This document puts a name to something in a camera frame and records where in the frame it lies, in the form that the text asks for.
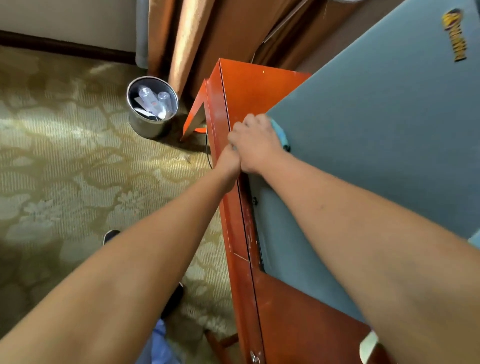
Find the carpet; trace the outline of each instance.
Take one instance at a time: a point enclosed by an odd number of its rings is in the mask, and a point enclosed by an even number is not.
[[[0,337],[66,275],[208,170],[204,145],[159,141],[128,123],[135,66],[0,48]],[[180,114],[185,118],[186,110]],[[236,332],[219,212],[167,320],[186,363],[215,362],[203,335]]]

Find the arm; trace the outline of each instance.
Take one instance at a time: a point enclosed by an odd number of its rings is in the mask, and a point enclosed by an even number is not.
[[[230,142],[259,173],[400,364],[480,357],[480,251],[431,221],[284,152],[248,115]]]
[[[229,146],[214,170],[62,281],[0,341],[0,363],[133,363],[239,172]]]

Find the sticker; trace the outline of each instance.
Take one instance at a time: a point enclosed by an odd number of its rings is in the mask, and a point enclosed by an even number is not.
[[[452,43],[455,62],[463,61],[467,58],[465,55],[467,42],[462,36],[462,28],[460,27],[462,18],[463,12],[460,9],[452,9],[442,17],[444,29],[448,31],[450,42]]]

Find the gray panel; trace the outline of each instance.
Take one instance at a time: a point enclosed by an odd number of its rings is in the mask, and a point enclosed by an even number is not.
[[[457,63],[452,8],[468,44]],[[474,0],[407,0],[268,114],[293,155],[467,238],[480,225],[479,42]],[[279,197],[250,185],[265,271],[362,320]]]

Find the trash can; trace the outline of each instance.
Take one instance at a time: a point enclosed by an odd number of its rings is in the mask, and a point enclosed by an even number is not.
[[[153,120],[135,111],[135,108],[141,108],[135,101],[138,97],[138,91],[141,86],[149,87],[155,94],[165,91],[170,95],[173,112],[168,118],[163,120]],[[130,108],[129,122],[133,130],[140,136],[153,139],[159,136],[165,127],[171,123],[172,118],[177,115],[179,109],[179,98],[173,88],[165,81],[153,76],[143,76],[134,79],[127,88],[127,103]]]

